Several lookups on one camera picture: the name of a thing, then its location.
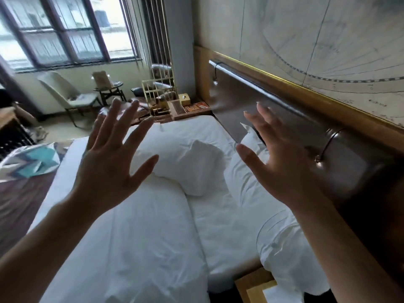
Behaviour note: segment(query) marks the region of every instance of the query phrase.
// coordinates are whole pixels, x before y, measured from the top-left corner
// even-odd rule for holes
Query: wallpaper
[[[193,0],[195,43],[404,127],[404,0]]]

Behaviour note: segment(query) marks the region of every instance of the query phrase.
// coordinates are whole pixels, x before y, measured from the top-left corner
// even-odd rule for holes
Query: bed frame
[[[246,134],[240,122],[252,125],[243,111],[256,111],[257,101],[271,107],[315,161],[319,184],[346,222],[404,286],[404,250],[400,252],[399,237],[391,238],[391,222],[400,217],[388,202],[389,193],[404,175],[403,155],[290,98],[274,95],[270,86],[220,60],[209,64],[210,107],[229,134],[240,142]]]

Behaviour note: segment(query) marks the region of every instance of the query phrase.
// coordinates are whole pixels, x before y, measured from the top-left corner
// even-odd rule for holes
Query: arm
[[[134,152],[152,118],[122,144],[138,104],[135,101],[119,121],[119,100],[114,100],[105,119],[98,116],[70,194],[0,259],[1,302],[39,302],[93,222],[135,192],[152,172],[158,156],[129,175]]]
[[[237,145],[237,151],[264,188],[292,210],[337,301],[403,302],[402,289],[316,185],[304,149],[291,141],[289,132],[267,107],[258,104],[257,109],[258,114],[245,112],[245,117],[260,132],[270,159],[262,163],[244,145]]]

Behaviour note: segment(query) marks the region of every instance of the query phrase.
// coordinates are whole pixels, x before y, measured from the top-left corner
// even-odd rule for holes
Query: person's left hand
[[[120,104],[118,99],[114,99],[108,115],[98,115],[69,197],[93,219],[134,193],[158,161],[158,155],[154,155],[133,176],[129,175],[133,155],[154,119],[150,117],[142,121],[122,143],[139,102],[134,101],[117,121]]]

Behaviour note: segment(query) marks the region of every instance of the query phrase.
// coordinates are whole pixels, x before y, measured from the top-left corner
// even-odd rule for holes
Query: white chair
[[[93,109],[94,102],[97,101],[101,105],[96,93],[80,93],[56,71],[47,71],[38,76],[38,80],[66,110],[75,127],[78,126],[74,122],[70,110],[77,109],[84,116],[80,108],[89,107],[96,114],[97,112]]]

